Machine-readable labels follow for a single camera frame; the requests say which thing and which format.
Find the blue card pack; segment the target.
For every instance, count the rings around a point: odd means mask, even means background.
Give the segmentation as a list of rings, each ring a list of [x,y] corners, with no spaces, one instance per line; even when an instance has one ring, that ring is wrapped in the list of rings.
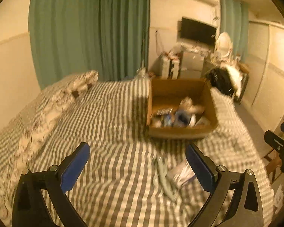
[[[162,115],[170,114],[172,113],[172,111],[173,111],[173,108],[158,109],[155,114],[156,116],[162,116]]]

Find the small silver refrigerator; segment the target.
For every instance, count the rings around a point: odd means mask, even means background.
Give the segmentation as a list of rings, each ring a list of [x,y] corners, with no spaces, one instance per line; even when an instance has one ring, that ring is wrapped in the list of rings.
[[[181,79],[198,79],[202,75],[204,57],[198,53],[182,51],[180,53]]]

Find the green curtain left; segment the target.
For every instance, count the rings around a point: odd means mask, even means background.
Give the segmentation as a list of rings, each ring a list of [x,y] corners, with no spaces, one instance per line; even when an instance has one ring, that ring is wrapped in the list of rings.
[[[30,0],[29,32],[41,89],[97,70],[133,78],[148,63],[150,0]]]

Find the brown stool teal seat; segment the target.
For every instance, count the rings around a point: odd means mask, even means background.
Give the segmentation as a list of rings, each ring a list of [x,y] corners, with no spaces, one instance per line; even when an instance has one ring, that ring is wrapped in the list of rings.
[[[275,150],[271,149],[268,153],[266,153],[262,157],[262,161],[264,161],[266,172],[270,183],[273,184],[282,173],[277,175],[277,168],[281,168],[282,161],[280,159],[280,155]]]

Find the black wall television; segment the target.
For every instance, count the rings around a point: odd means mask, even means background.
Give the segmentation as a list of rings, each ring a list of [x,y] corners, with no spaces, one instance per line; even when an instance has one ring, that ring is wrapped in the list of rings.
[[[214,47],[216,27],[195,21],[193,19],[182,17],[180,37]]]

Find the white suitcase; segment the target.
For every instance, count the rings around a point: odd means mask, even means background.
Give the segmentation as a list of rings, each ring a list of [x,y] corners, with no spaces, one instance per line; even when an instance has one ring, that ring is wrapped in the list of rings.
[[[161,58],[161,79],[177,79],[179,76],[180,60],[177,56]]]

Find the green curtain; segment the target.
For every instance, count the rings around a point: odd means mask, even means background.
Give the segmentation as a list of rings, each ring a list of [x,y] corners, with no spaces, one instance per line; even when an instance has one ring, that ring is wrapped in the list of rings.
[[[249,12],[243,0],[220,0],[220,33],[226,32],[233,44],[233,55],[245,61],[248,54]]]
[[[41,89],[97,70],[133,78],[148,63],[150,0],[30,0],[29,32]]]

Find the white blue round bottle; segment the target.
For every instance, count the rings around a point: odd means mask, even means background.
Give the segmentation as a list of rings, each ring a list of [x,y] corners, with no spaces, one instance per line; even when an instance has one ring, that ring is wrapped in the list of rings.
[[[189,114],[184,110],[178,110],[175,112],[174,116],[174,127],[179,128],[192,128],[196,124],[196,115]]]

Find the green curtain right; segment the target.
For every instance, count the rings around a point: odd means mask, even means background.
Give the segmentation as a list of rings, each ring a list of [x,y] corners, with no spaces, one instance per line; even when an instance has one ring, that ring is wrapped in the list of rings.
[[[245,61],[248,54],[249,12],[243,0],[220,0],[220,33],[226,32],[233,44],[233,55]]]

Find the white oval vanity mirror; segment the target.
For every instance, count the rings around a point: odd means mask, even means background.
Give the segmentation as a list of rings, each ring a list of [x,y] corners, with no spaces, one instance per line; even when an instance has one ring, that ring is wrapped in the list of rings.
[[[233,49],[233,43],[227,32],[222,32],[215,43],[215,52],[221,58],[227,58],[230,56]]]

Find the brown cardboard box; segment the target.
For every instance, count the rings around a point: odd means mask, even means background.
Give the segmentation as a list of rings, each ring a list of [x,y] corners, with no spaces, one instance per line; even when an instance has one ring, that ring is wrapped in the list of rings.
[[[171,109],[172,120],[176,111],[182,110],[181,101],[192,99],[193,105],[202,106],[204,112],[196,115],[196,120],[205,117],[205,124],[193,127],[160,126],[155,127],[152,119],[158,111]],[[146,125],[151,137],[162,139],[203,138],[218,126],[218,119],[210,91],[209,81],[205,79],[155,79],[150,80]]]

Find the grey checkered bed sheet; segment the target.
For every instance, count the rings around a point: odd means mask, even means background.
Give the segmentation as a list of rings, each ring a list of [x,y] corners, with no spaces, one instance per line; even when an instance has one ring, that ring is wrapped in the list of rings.
[[[197,180],[172,202],[158,182],[154,160],[171,169],[183,161],[187,140],[146,133],[149,82],[98,82],[61,115],[26,169],[45,171],[81,142],[91,155],[68,197],[89,226],[187,226],[208,193]]]

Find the grey squeeze tube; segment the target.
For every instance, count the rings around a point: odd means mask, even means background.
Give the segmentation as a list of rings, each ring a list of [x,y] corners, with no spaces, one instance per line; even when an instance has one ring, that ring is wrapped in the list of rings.
[[[202,116],[196,123],[195,126],[209,126],[211,124],[210,120],[205,116]]]

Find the beige lace cloth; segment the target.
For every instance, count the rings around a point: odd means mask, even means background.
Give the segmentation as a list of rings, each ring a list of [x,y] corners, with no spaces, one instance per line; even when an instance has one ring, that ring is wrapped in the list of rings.
[[[205,107],[202,105],[195,105],[193,100],[185,97],[179,105],[179,109],[186,111],[188,114],[200,114],[205,112]]]

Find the white louvered wardrobe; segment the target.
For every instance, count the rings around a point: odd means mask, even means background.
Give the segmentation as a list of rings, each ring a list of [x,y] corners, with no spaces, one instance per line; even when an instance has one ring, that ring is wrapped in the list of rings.
[[[276,130],[284,119],[284,26],[250,21],[249,80],[242,99],[263,130]]]

